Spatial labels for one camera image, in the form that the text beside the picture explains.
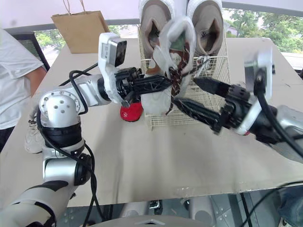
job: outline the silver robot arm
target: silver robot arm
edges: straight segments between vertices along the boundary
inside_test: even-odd
[[[107,105],[110,100],[103,90],[101,75],[76,80],[88,107]],[[91,157],[82,153],[82,102],[72,85],[57,87],[40,100],[43,132],[61,149],[91,166]],[[27,189],[5,208],[0,219],[3,226],[51,226],[65,211],[79,185],[89,180],[88,171],[75,160],[60,154],[48,144],[43,146],[43,184]]]
[[[244,67],[246,78],[252,82],[252,88],[249,90],[212,78],[199,76],[194,78],[194,82],[202,90],[225,99],[220,113],[188,98],[176,98],[174,104],[190,117],[208,124],[216,134],[220,133],[222,127],[231,129],[239,135],[252,133],[256,140],[270,146],[284,157],[303,163],[302,156],[298,155],[274,129],[258,99],[258,95],[262,93],[264,97],[262,103],[265,103],[272,95],[272,75],[275,74],[272,50],[259,53],[256,60],[246,62]],[[303,113],[284,105],[269,108],[273,113],[271,119],[276,118],[288,136],[303,148]]]
[[[85,166],[91,167],[92,159],[83,153],[85,140],[79,116],[88,107],[111,101],[129,106],[141,94],[162,91],[171,85],[161,76],[143,78],[141,69],[116,68],[124,62],[125,51],[126,41],[118,35],[101,34],[98,66],[102,75],[81,77],[74,80],[74,85],[59,86],[43,94],[37,114],[38,128],[47,138],[42,150],[43,184],[27,189],[1,211],[3,226],[51,226],[64,213],[77,187],[90,179],[91,172]]]

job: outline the tree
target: tree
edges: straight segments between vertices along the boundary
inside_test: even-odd
[[[109,25],[109,31],[120,35],[120,30],[127,29],[128,25]]]
[[[35,35],[42,49],[51,46],[60,51],[65,45],[65,40],[58,29],[36,31]]]
[[[282,52],[303,53],[303,18],[264,13],[263,36],[270,38]]]
[[[258,19],[260,12],[254,12],[242,9],[229,9],[232,12],[232,26],[237,29],[237,37],[258,37]]]

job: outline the beige tabletop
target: beige tabletop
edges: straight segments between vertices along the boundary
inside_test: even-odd
[[[276,75],[271,104],[303,111],[303,81],[268,39],[227,39],[231,82],[244,81],[245,60],[272,46]],[[97,54],[71,54],[64,47],[43,80],[40,91],[97,61]],[[122,67],[140,67],[138,40],[128,40]],[[25,111],[1,156],[1,206],[25,189],[42,183],[42,155],[24,151]],[[180,198],[273,188],[302,180],[303,165],[288,160],[254,140],[223,129],[219,136],[202,123],[147,127],[144,117],[134,123],[120,119],[120,106],[89,109],[81,116],[82,136],[96,159],[100,204]],[[88,206],[90,184],[80,186],[69,206]]]

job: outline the paper bag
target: paper bag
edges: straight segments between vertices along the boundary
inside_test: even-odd
[[[53,15],[52,20],[62,37],[65,39],[71,53],[98,53],[99,35],[109,32],[100,11],[85,11],[71,14]]]

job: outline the person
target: person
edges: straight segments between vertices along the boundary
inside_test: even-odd
[[[0,28],[0,152],[46,71],[43,64]]]

